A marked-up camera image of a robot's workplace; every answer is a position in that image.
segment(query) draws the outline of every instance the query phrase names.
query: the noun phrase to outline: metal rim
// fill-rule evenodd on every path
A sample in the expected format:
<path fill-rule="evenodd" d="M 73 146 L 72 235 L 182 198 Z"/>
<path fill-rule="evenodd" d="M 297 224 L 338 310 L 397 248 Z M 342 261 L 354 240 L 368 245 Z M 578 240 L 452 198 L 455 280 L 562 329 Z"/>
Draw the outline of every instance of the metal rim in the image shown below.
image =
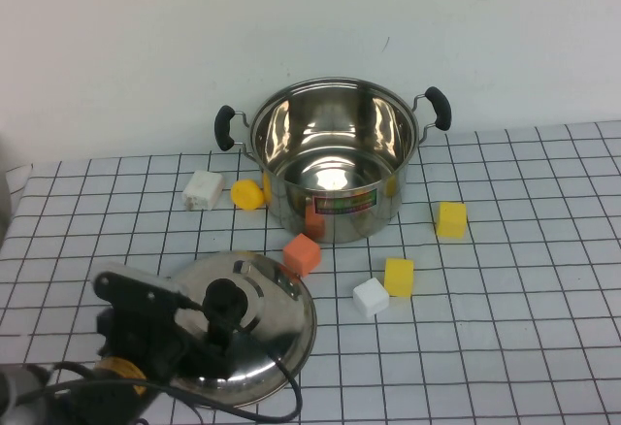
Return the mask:
<path fill-rule="evenodd" d="M 232 252 L 220 252 L 222 255 L 224 254 L 229 254 L 229 253 L 236 253 L 235 251 Z M 267 260 L 272 260 L 269 257 L 266 257 L 262 254 L 257 254 L 257 256 L 263 258 L 263 259 L 267 259 Z M 196 260 L 195 262 L 193 262 L 193 264 L 191 264 L 189 267 L 187 267 L 185 270 L 187 271 L 188 269 L 193 268 L 193 265 L 195 265 L 197 262 L 199 262 L 200 260 Z M 304 299 L 306 301 L 308 301 L 309 303 L 306 304 L 306 308 L 307 310 L 309 310 L 309 314 L 308 317 L 310 319 L 310 327 L 311 330 L 308 330 L 308 341 L 304 344 L 304 350 L 302 351 L 302 354 L 300 355 L 299 359 L 297 360 L 297 362 L 290 366 L 287 365 L 287 354 L 290 353 L 290 351 L 288 351 L 287 353 L 285 353 L 282 358 L 280 359 L 281 362 L 285 365 L 285 367 L 287 368 L 287 370 L 295 377 L 297 376 L 297 374 L 299 372 L 301 372 L 302 368 L 306 365 L 310 355 L 311 355 L 311 351 L 312 348 L 314 346 L 314 342 L 316 340 L 316 335 L 317 335 L 317 312 L 316 312 L 316 307 L 314 304 L 314 299 L 311 296 L 311 292 L 309 291 L 309 289 L 307 288 L 307 286 L 304 284 L 304 282 L 302 281 L 301 278 L 297 278 L 296 280 L 296 284 L 300 286 L 301 292 L 304 294 Z M 195 393 L 195 394 L 200 394 L 202 396 L 205 396 L 207 398 L 210 399 L 215 399 L 218 401 L 222 401 L 227 405 L 230 406 L 234 406 L 234 407 L 244 407 L 244 406 L 249 406 L 252 404 L 256 404 L 260 401 L 263 401 L 267 398 L 269 398 L 270 396 L 276 394 L 278 391 L 280 391 L 282 388 L 284 388 L 285 386 L 287 386 L 289 383 L 287 381 L 287 379 L 280 374 L 280 380 L 279 382 L 273 386 L 273 388 L 270 391 L 267 392 L 262 392 L 260 394 L 257 394 L 255 397 L 247 400 L 247 401 L 239 401 L 240 398 L 237 398 L 238 401 L 227 401 L 227 400 L 223 400 L 221 397 L 216 397 L 213 396 L 211 394 L 209 394 L 209 390 L 204 389 L 205 385 L 201 385 L 199 382 L 196 381 L 196 379 L 198 378 L 190 378 L 190 377 L 174 377 L 171 380 L 171 384 L 175 385 L 177 387 L 180 387 L 181 389 L 184 389 L 188 392 L 191 393 Z"/>
<path fill-rule="evenodd" d="M 272 96 L 270 96 L 270 98 L 268 98 L 268 100 L 265 101 L 261 105 L 261 108 L 256 112 L 254 119 L 252 120 L 252 123 L 250 124 L 250 128 L 249 128 L 250 147 L 252 148 L 252 151 L 254 152 L 253 159 L 259 165 L 259 168 L 261 169 L 261 171 L 267 172 L 268 174 L 270 174 L 270 176 L 272 176 L 273 178 L 276 178 L 279 181 L 282 181 L 284 184 L 286 184 L 289 187 L 295 187 L 301 190 L 312 191 L 312 192 L 316 192 L 322 195 L 326 195 L 329 193 L 331 195 L 337 195 L 337 196 L 339 195 L 349 196 L 351 195 L 352 192 L 361 192 L 369 188 L 379 187 L 381 183 L 386 181 L 386 178 L 384 178 L 382 180 L 376 180 L 374 182 L 370 182 L 369 184 L 366 184 L 360 187 L 355 187 L 355 188 L 346 189 L 346 190 L 339 190 L 339 191 L 334 191 L 334 190 L 326 191 L 322 189 L 311 189 L 308 187 L 303 187 L 302 185 L 296 182 L 291 182 L 290 180 L 286 180 L 285 178 L 275 175 L 274 172 L 270 168 L 268 168 L 267 165 L 263 162 L 263 160 L 259 158 L 258 155 L 256 154 L 256 147 L 254 143 L 255 129 L 256 129 L 256 126 L 259 120 L 262 119 L 265 115 L 267 115 L 266 111 L 268 110 L 268 108 L 271 108 L 281 99 L 283 99 L 285 96 L 288 96 L 292 93 L 296 93 L 305 88 L 312 88 L 315 85 L 322 84 L 322 83 L 327 83 L 330 85 L 334 85 L 336 83 L 364 84 L 364 85 L 367 85 L 370 89 L 377 91 L 379 94 L 381 94 L 385 98 L 393 99 L 396 102 L 396 104 L 400 105 L 400 108 L 403 109 L 403 113 L 411 121 L 411 128 L 413 131 L 412 132 L 412 143 L 411 143 L 411 148 L 408 152 L 408 155 L 406 155 L 406 158 L 404 159 L 402 164 L 399 165 L 399 167 L 396 168 L 395 171 L 392 172 L 390 177 L 398 175 L 404 168 L 408 166 L 409 161 L 413 157 L 414 153 L 418 150 L 418 146 L 420 143 L 418 139 L 418 132 L 419 132 L 418 121 L 416 120 L 416 116 L 414 112 L 411 110 L 409 105 L 404 101 L 404 99 L 401 98 L 396 93 L 388 90 L 387 88 L 382 87 L 381 85 L 378 85 L 373 82 L 368 82 L 368 81 L 364 81 L 361 79 L 355 79 L 355 78 L 329 77 L 329 78 L 309 79 L 307 81 L 297 82 L 292 85 L 289 85 L 283 88 L 282 90 L 279 90 Z"/>

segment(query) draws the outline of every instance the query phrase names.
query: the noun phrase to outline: black pot handle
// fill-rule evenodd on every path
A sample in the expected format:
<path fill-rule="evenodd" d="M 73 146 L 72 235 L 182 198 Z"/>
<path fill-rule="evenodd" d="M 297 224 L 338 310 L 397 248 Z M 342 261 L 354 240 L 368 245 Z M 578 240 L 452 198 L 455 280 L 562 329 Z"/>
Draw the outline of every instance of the black pot handle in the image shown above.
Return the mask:
<path fill-rule="evenodd" d="M 450 129 L 450 123 L 453 119 L 450 104 L 446 96 L 437 87 L 429 87 L 425 91 L 425 98 L 434 107 L 436 112 L 436 127 L 441 131 L 447 131 Z"/>
<path fill-rule="evenodd" d="M 220 150 L 227 151 L 233 148 L 235 141 L 230 136 L 231 132 L 231 119 L 235 116 L 235 110 L 228 105 L 224 105 L 220 108 L 215 116 L 215 123 L 213 124 L 213 131 L 215 132 L 215 141 Z"/>
<path fill-rule="evenodd" d="M 423 95 L 416 96 L 414 98 L 414 106 L 411 109 L 413 112 L 416 111 L 418 99 L 420 98 L 426 98 L 434 107 L 434 111 L 436 112 L 436 122 L 427 124 L 424 127 L 423 137 L 421 137 L 420 141 L 418 141 L 419 145 L 427 140 L 427 130 L 430 127 L 436 127 L 441 131 L 447 131 L 448 129 L 450 129 L 450 124 L 453 120 L 453 115 L 450 110 L 450 103 L 448 103 L 448 99 L 442 92 L 440 92 L 439 88 L 429 87 Z"/>

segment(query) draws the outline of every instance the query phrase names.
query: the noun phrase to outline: toy block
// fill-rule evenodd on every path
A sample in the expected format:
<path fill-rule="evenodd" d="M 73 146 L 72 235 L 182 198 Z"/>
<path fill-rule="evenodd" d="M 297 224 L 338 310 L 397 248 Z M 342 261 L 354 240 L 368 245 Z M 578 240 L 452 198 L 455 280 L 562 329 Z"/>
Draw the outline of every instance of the toy block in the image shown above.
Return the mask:
<path fill-rule="evenodd" d="M 224 187 L 224 176 L 209 171 L 196 171 L 181 194 L 187 210 L 211 210 Z"/>
<path fill-rule="evenodd" d="M 304 234 L 299 234 L 282 252 L 284 264 L 301 277 L 308 275 L 321 262 L 319 245 Z"/>
<path fill-rule="evenodd" d="M 242 210 L 256 210 L 265 203 L 263 191 L 253 180 L 238 180 L 231 187 L 231 200 Z"/>
<path fill-rule="evenodd" d="M 353 305 L 367 318 L 386 309 L 390 296 L 377 278 L 371 278 L 353 289 Z"/>
<path fill-rule="evenodd" d="M 387 258 L 384 287 L 391 296 L 411 296 L 414 288 L 414 262 L 405 258 Z"/>
<path fill-rule="evenodd" d="M 468 224 L 465 204 L 440 202 L 436 234 L 443 238 L 463 238 Z"/>

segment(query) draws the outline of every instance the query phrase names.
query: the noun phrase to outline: white wall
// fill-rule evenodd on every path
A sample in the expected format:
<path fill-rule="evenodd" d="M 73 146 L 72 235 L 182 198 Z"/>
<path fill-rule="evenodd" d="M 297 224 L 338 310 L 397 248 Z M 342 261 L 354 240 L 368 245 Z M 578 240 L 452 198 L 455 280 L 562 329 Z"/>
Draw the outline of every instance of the white wall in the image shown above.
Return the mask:
<path fill-rule="evenodd" d="M 2 155 L 205 151 L 220 105 L 328 75 L 435 84 L 460 130 L 619 118 L 620 3 L 0 0 Z"/>

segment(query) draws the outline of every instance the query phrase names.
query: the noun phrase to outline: yellow cube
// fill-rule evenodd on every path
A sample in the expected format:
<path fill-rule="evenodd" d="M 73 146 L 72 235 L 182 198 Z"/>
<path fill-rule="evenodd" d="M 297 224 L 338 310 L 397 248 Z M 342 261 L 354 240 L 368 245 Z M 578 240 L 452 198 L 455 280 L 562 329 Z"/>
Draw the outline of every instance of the yellow cube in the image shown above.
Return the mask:
<path fill-rule="evenodd" d="M 405 258 L 387 258 L 384 288 L 391 296 L 411 296 L 414 289 L 414 262 Z"/>
<path fill-rule="evenodd" d="M 436 234 L 442 238 L 463 238 L 466 233 L 468 212 L 466 205 L 440 202 Z"/>

